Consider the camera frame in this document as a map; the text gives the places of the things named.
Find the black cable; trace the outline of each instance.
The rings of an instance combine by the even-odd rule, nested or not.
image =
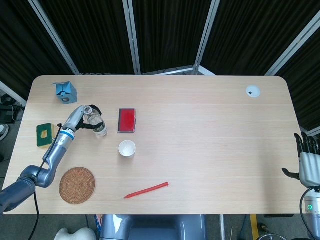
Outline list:
[[[89,221],[88,221],[88,216],[87,216],[87,214],[85,215],[85,220],[86,220],[86,226],[87,226],[87,228],[89,229],[90,227],[89,227]]]
[[[38,175],[39,175],[42,167],[44,166],[45,162],[47,161],[47,158],[48,158],[49,154],[51,153],[52,149],[54,148],[54,145],[55,145],[55,143],[56,143],[56,141],[57,141],[58,135],[59,135],[60,130],[61,130],[61,128],[62,128],[62,124],[59,123],[58,126],[59,126],[59,130],[58,130],[58,132],[57,132],[57,134],[56,134],[56,136],[55,136],[55,139],[54,139],[52,145],[50,146],[50,149],[49,149],[49,151],[48,151],[48,154],[47,154],[47,155],[45,156],[45,158],[43,159],[42,164],[41,164],[41,166],[39,167],[39,170],[38,170],[38,172],[37,172],[36,175],[35,175],[35,178],[36,178],[36,179],[38,178]],[[36,221],[35,221],[33,230],[32,230],[32,232],[31,232],[31,235],[30,235],[30,237],[28,238],[28,240],[31,240],[31,239],[32,239],[32,237],[33,237],[33,235],[34,235],[34,233],[35,233],[35,231],[36,231],[36,228],[37,228],[37,225],[38,225],[38,222],[39,222],[39,215],[40,215],[40,213],[39,213],[39,207],[38,207],[38,202],[37,202],[36,191],[34,191],[33,196],[34,196],[34,203],[35,203],[35,209],[36,209]]]
[[[54,145],[56,144],[56,141],[57,141],[58,135],[59,135],[60,130],[61,130],[61,128],[62,128],[62,124],[61,124],[61,123],[59,123],[59,124],[58,124],[58,127],[59,127],[59,130],[58,130],[58,132],[57,132],[57,134],[56,134],[56,136],[55,136],[55,139],[54,139],[53,143],[52,143],[52,144],[51,144],[51,146],[50,146],[50,149],[49,149],[49,151],[48,151],[48,154],[46,154],[45,159],[43,159],[43,162],[42,162],[42,164],[41,164],[41,166],[40,166],[40,168],[39,168],[38,172],[37,172],[37,173],[36,173],[36,175],[35,175],[35,177],[36,177],[36,178],[38,178],[39,173],[40,173],[40,171],[41,171],[42,167],[44,166],[45,162],[47,161],[48,156],[50,155],[50,153],[51,153],[52,149],[54,148]]]
[[[94,233],[95,233],[96,239],[98,239],[98,240],[99,240],[99,239],[100,239],[100,232],[99,232],[98,227],[96,227],[96,229],[95,229]]]
[[[242,231],[244,230],[244,226],[245,226],[245,223],[246,223],[246,220],[247,220],[247,214],[244,215],[244,220],[243,220],[243,223],[242,223],[242,227],[241,227],[241,230],[240,230],[240,233],[238,235],[238,240],[241,239],[241,234],[242,234]]]
[[[34,191],[33,196],[34,196],[34,203],[35,203],[35,209],[36,209],[36,221],[35,221],[33,230],[32,230],[32,232],[31,232],[30,237],[28,238],[28,240],[31,240],[31,239],[32,239],[32,237],[33,237],[33,235],[34,235],[34,233],[35,233],[35,231],[36,231],[38,222],[39,222],[39,207],[38,207],[38,201],[37,201],[36,191]]]
[[[301,215],[301,218],[302,218],[302,221],[306,227],[306,229],[308,230],[308,232],[310,233],[311,237],[313,240],[316,240],[315,236],[313,235],[313,233],[311,232],[310,228],[308,227],[307,223],[306,223],[306,220],[305,220],[305,217],[304,217],[304,214],[302,212],[302,202],[305,198],[305,196],[307,195],[308,192],[310,192],[311,190],[313,190],[315,187],[310,187],[307,189],[307,191],[304,192],[304,194],[302,195],[301,199],[300,199],[300,215]]]

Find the white round hole cover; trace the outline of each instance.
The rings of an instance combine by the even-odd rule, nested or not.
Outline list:
[[[260,88],[257,87],[256,85],[250,85],[246,89],[246,94],[248,94],[249,97],[251,98],[257,98],[260,96]]]

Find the yellow stripe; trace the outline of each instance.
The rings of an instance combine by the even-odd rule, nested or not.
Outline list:
[[[252,238],[253,240],[257,240],[259,238],[257,215],[250,214],[250,220],[251,220]]]

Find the plastic water bottle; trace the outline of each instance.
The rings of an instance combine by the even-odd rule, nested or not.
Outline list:
[[[108,133],[107,125],[102,119],[100,113],[96,109],[92,108],[91,106],[85,106],[83,109],[83,113],[84,113],[84,119],[88,122],[88,124],[97,125],[102,123],[100,127],[93,130],[93,132],[97,137],[100,138],[107,135]]]

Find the robotic arm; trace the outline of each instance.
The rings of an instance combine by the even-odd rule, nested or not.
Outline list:
[[[301,137],[295,133],[296,145],[299,156],[299,173],[289,172],[282,168],[283,173],[299,180],[308,190],[300,200],[300,213],[305,223],[309,237],[320,240],[320,142],[313,137],[307,136],[304,132]],[[302,201],[304,199],[306,222],[302,214]]]
[[[43,162],[48,164],[48,169],[38,166],[28,166],[20,175],[18,180],[0,192],[0,215],[15,209],[35,191],[36,186],[41,188],[49,187],[54,181],[56,170],[70,144],[75,139],[74,133],[82,129],[97,129],[103,123],[90,125],[84,123],[84,109],[86,106],[79,106],[69,116],[65,124],[60,126],[56,139],[43,156]],[[94,105],[91,108],[97,110],[100,115],[101,111]]]

